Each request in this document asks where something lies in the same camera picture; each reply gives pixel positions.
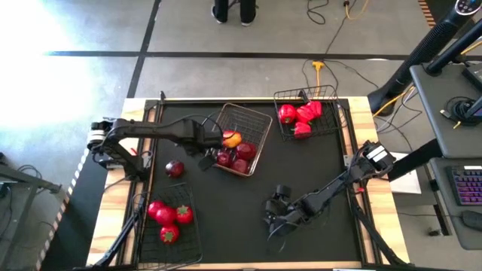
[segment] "metal wire basket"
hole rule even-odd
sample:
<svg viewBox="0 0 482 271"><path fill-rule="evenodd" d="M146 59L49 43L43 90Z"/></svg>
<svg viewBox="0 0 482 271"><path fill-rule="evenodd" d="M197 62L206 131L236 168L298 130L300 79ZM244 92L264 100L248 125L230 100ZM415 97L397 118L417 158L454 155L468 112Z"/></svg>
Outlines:
<svg viewBox="0 0 482 271"><path fill-rule="evenodd" d="M239 132L243 138L243 142L249 142L256 146L257 153L255 158L249 162L247 174L237 172L236 170L232 170L218 164L215 164L215 166L243 177L253 175L256 164L258 164L261 151L263 150L264 142L266 141L266 137L270 131L273 118L269 115L252 109L227 103L223 106L216 122L223 129L223 131L230 130ZM230 155L231 158L234 158L233 150L230 150Z"/></svg>
<svg viewBox="0 0 482 271"><path fill-rule="evenodd" d="M182 205L190 206L194 213L194 221L191 224L178 225L179 238L168 245L160 240L161 226L152 218L146 217L139 269L171 270L201 261L203 252L191 188L186 183L182 183L152 190L149 200L150 202L161 200L173 208Z"/></svg>
<svg viewBox="0 0 482 271"><path fill-rule="evenodd" d="M336 90L331 85L319 87L307 87L294 90L283 90L274 93L274 106L278 116L278 124L284 141L296 139L294 136L294 124L285 124L279 119L278 110L284 104L294 107L307 104L310 100L322 103L322 116L311 121L311 132L304 135L309 138L312 136L323 136L333 133L343 127L345 121L343 112L340 109L340 101Z"/></svg>

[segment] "concrete floor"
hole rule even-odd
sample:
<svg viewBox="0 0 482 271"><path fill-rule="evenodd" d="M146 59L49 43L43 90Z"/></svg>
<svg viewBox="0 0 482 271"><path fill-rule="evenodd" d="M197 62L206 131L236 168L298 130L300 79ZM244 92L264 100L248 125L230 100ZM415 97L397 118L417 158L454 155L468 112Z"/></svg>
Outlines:
<svg viewBox="0 0 482 271"><path fill-rule="evenodd" d="M7 38L16 42L2 46L12 52L20 48L22 53L7 54L3 59L9 70L0 101L0 150L12 166L32 164L45 179L69 185L83 154L90 122L119 115L137 59L39 56L39 52L137 51L153 3L154 0L32 1L27 6L12 7L8 18L14 24L13 30L7 31ZM320 10L327 23L319 26L307 18L306 0L260 0L256 21L243 28L239 24L239 7L230 11L228 23L218 25L209 14L211 3L163 0L148 50L324 53L344 17L341 2L331 2ZM358 1L354 12L361 6L362 1ZM25 15L22 20L12 15L16 12ZM429 27L417 0L373 0L360 20L345 23L330 53L408 54L427 31ZM342 61L378 85L384 84L401 64ZM303 63L303 59L147 58L136 97L158 97L161 90L168 97L272 96L278 90L306 85L301 73ZM375 89L342 65L328 64L340 82L339 96L365 96ZM309 62L305 71L314 85L315 72ZM327 69L322 70L322 84L335 84ZM408 105L423 109L418 97ZM395 125L415 114L402 110ZM425 113L402 131L413 148L433 138ZM380 135L380 140L391 151L409 151L397 132ZM22 238L29 249L17 255L22 260L15 259L12 268L35 264L50 230L38 222L54 220L62 197L42 193L35 199L28 221L29 233ZM20 206L21 202L14 204L14 213L20 211ZM401 212L433 214L426 207ZM482 269L479 260L471 260L480 259L482 253L462 250L455 236L425 235L426 228L436 226L435 218L402 215L400 220L410 259L416 265ZM0 221L0 228L5 225Z"/></svg>

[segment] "purple keyboard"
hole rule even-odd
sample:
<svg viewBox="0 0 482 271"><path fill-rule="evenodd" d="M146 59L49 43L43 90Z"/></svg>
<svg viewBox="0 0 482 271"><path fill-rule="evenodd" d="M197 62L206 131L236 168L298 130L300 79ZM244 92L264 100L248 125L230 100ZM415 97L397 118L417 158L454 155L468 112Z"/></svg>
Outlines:
<svg viewBox="0 0 482 271"><path fill-rule="evenodd" d="M482 206L482 167L452 166L447 168L455 198L461 206Z"/></svg>

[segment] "gray desk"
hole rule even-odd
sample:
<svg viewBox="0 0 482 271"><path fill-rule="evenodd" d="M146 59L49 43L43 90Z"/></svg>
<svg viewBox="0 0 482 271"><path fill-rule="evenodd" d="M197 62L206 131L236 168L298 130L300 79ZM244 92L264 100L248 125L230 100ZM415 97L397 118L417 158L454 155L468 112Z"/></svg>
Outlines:
<svg viewBox="0 0 482 271"><path fill-rule="evenodd" d="M436 139L398 161L389 173L395 180L426 164L431 158L478 158L482 157L482 125L460 126L453 129L454 122L440 114L448 100L454 96L477 99L482 92L473 87L462 75L464 65L448 65L439 76L428 75L421 65L410 68L415 87L423 107L429 116Z"/></svg>
<svg viewBox="0 0 482 271"><path fill-rule="evenodd" d="M435 178L437 180L438 188L440 189L442 197L444 198L447 211L449 215L453 215L452 217L450 217L450 220L452 221L453 228L456 231L457 238L459 239L460 245L464 249L468 250L482 249L482 232L466 227L462 223L461 218L456 218L454 216L460 216L462 214L462 211L465 210L482 212L482 206L457 205L452 188L450 187L450 181L448 179L447 173L445 172L445 167L470 165L482 165L482 159L430 159L430 166L432 166Z"/></svg>
<svg viewBox="0 0 482 271"><path fill-rule="evenodd" d="M444 157L480 158L482 125L453 129L455 123L440 114L445 103L454 96L478 99L482 95L462 75L463 69L464 65L448 65L439 76L432 77L421 65L417 65L410 68L410 73Z"/></svg>

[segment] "black floor stripe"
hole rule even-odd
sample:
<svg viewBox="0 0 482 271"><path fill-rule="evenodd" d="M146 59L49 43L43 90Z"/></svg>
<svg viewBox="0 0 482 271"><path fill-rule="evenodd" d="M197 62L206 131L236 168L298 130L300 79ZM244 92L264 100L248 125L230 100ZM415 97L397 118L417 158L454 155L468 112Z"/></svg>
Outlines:
<svg viewBox="0 0 482 271"><path fill-rule="evenodd" d="M346 53L236 53L236 52L115 52L115 51L51 51L46 56L116 56L143 58L245 58L245 59L344 59L344 60L406 60L408 55L397 54L346 54ZM467 56L468 61L482 61L482 56Z"/></svg>
<svg viewBox="0 0 482 271"><path fill-rule="evenodd" d="M127 91L127 98L134 98L137 91L137 85L139 84L139 79L141 77L142 67L144 66L145 53L148 51L149 43L151 42L152 31L154 30L154 25L156 24L156 16L159 11L160 0L154 1L154 6L152 7L151 16L149 17L148 27L145 30L144 39L142 40L141 51L139 58L136 62L136 67L134 68L133 77L130 80L129 90Z"/></svg>

